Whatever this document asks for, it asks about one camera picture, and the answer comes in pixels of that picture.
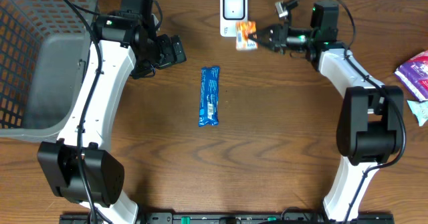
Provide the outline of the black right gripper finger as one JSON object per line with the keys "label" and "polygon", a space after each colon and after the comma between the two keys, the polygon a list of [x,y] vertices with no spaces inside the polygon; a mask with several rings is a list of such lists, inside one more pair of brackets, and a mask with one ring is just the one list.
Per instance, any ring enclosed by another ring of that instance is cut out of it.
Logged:
{"label": "black right gripper finger", "polygon": [[256,40],[278,40],[281,31],[281,25],[269,25],[255,33]]}
{"label": "black right gripper finger", "polygon": [[272,41],[264,41],[264,40],[261,40],[261,39],[253,39],[253,38],[250,38],[250,40],[256,42],[259,46],[262,46],[262,47],[264,47],[264,48],[266,48],[266,49],[268,49],[268,50],[270,50],[272,52],[277,52],[278,51],[275,43],[272,42]]}

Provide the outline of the orange tissue packet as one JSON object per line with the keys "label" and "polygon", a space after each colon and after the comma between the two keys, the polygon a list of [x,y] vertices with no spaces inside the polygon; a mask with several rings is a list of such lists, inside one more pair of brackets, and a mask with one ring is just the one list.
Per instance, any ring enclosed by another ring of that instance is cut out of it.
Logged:
{"label": "orange tissue packet", "polygon": [[256,32],[254,21],[238,21],[235,24],[236,50],[250,51],[257,49],[257,43],[249,38],[249,34]]}

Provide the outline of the blue biscuit packet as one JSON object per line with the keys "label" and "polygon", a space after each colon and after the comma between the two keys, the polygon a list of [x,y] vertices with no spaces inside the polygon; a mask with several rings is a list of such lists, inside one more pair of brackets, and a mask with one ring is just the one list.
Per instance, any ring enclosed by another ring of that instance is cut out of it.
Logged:
{"label": "blue biscuit packet", "polygon": [[219,124],[219,74],[219,66],[203,67],[201,69],[199,127],[206,125],[216,126]]}

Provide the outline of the purple Carefree pad pack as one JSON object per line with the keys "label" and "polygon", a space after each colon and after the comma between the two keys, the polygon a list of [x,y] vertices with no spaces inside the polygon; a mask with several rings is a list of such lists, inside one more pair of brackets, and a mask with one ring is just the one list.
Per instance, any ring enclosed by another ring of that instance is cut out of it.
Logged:
{"label": "purple Carefree pad pack", "polygon": [[418,101],[427,101],[427,50],[401,64],[394,75]]}

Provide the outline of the mint green wipes packet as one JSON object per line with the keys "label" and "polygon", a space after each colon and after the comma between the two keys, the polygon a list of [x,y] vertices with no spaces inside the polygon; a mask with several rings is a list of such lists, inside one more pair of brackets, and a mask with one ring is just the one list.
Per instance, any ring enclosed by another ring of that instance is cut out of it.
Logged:
{"label": "mint green wipes packet", "polygon": [[418,121],[419,126],[423,126],[424,123],[427,122],[428,116],[427,116],[427,101],[424,102],[418,102],[418,101],[407,101],[413,115],[416,117]]}

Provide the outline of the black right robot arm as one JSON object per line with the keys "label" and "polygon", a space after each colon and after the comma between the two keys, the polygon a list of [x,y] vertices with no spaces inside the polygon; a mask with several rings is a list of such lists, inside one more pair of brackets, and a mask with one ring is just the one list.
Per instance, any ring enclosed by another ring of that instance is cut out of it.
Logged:
{"label": "black right robot arm", "polygon": [[357,223],[358,209],[374,175],[396,164],[406,147],[403,91],[373,78],[355,59],[350,45],[338,40],[341,0],[314,3],[310,28],[291,25],[300,0],[278,1],[282,24],[248,38],[271,51],[304,53],[312,67],[327,78],[343,98],[336,144],[341,155],[322,212],[312,223]]}

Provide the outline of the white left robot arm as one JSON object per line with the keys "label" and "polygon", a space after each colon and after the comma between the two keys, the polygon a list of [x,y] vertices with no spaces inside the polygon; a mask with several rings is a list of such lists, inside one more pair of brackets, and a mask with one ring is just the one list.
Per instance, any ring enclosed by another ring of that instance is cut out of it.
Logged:
{"label": "white left robot arm", "polygon": [[120,9],[85,25],[86,74],[70,117],[37,159],[52,193],[89,209],[89,223],[138,223],[139,206],[124,192],[124,166],[111,155],[111,134],[129,78],[151,78],[187,57],[178,35],[159,35],[156,0],[122,0]]}

